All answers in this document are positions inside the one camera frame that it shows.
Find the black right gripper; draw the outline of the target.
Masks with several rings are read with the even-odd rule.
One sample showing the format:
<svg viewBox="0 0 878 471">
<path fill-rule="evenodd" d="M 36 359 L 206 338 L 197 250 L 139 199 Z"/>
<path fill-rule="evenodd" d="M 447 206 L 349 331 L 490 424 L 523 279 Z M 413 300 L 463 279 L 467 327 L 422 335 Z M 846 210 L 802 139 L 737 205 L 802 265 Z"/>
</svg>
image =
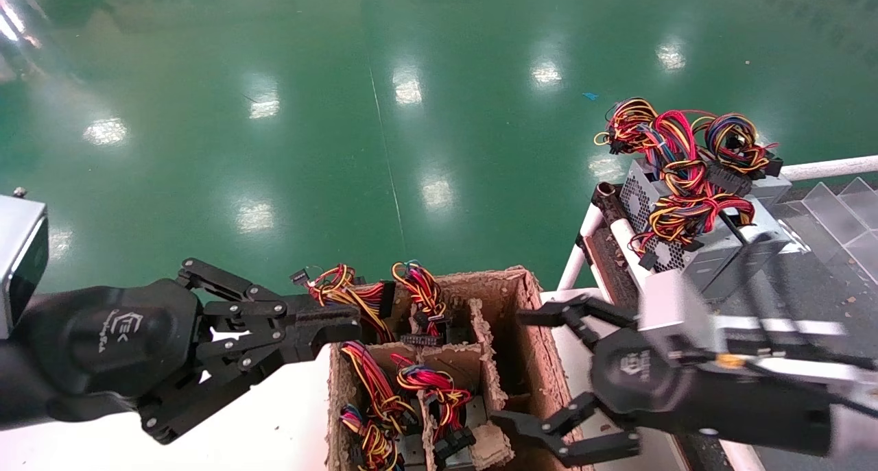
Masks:
<svg viewBox="0 0 878 471">
<path fill-rule="evenodd" d="M 621 330 L 599 336 L 584 319 L 593 317 Z M 548 418 L 493 411 L 489 419 L 529 447 L 551 453 L 566 468 L 619 461 L 640 455 L 637 431 L 565 441 L 595 415 L 604 413 L 624 428 L 645 427 L 670 434 L 700 434 L 783 451 L 826 456 L 831 448 L 831 406 L 825 399 L 775 378 L 674 367 L 631 328 L 637 316 L 605 300 L 580 295 L 521 309 L 524 326 L 567 327 L 592 351 L 591 392 L 575 397 Z"/>
</svg>

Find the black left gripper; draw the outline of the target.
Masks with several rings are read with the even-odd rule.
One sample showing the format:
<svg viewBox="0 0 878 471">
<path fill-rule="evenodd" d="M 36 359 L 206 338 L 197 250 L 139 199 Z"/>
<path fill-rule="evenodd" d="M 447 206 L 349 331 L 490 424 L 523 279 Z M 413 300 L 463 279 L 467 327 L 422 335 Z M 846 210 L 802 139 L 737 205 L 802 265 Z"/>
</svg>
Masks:
<svg viewBox="0 0 878 471">
<path fill-rule="evenodd" d="M 195 349 L 206 339 L 200 320 L 250 334 Z M 354 306 L 279 294 L 186 258 L 178 282 L 34 297 L 15 328 L 15 419 L 79 423 L 133 411 L 169 445 L 285 365 L 360 335 Z"/>
</svg>

